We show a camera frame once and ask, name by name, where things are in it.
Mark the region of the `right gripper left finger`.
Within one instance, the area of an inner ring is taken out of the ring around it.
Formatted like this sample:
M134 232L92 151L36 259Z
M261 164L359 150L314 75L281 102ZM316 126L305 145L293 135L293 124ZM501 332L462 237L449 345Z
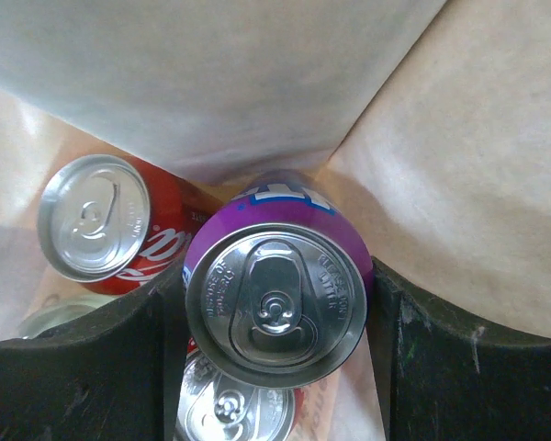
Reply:
M186 361L183 263L32 339L0 341L0 440L171 440Z

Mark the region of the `glass soda bottle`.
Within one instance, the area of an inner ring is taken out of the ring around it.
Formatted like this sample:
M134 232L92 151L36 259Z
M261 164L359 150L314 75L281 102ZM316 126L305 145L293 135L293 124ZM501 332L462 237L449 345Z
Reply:
M82 317L115 299L114 296L90 293L58 300L50 306L44 306L31 313L18 326L18 337L22 339L35 338L50 328Z

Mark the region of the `purple soda can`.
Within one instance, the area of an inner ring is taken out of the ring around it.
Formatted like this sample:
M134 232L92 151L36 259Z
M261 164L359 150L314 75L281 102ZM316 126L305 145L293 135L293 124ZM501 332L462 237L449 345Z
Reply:
M203 225L183 280L189 329L209 360L244 383L290 389L353 353L374 268L361 235L314 181L276 170Z

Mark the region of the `red cola can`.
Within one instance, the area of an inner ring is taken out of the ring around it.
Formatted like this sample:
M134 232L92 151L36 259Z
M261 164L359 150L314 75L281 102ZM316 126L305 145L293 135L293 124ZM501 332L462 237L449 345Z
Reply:
M222 203L139 158L89 154L60 169L39 203L39 244L62 276L122 295L186 254Z
M175 440L285 440L298 421L301 389L264 389L231 379L188 341Z

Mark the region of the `canvas tote bag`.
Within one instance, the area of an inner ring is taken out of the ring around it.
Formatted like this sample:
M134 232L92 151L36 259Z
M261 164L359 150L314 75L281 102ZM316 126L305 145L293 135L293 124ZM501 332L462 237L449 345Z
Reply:
M305 169L372 262L551 339L551 1L0 1L0 341L81 292L49 178L123 152L221 198ZM294 439L388 440L369 306Z

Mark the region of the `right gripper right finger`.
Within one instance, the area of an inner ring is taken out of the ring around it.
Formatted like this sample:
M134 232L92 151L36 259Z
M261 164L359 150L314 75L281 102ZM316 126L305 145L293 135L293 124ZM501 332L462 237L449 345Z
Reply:
M373 269L369 349L388 440L551 440L550 338Z

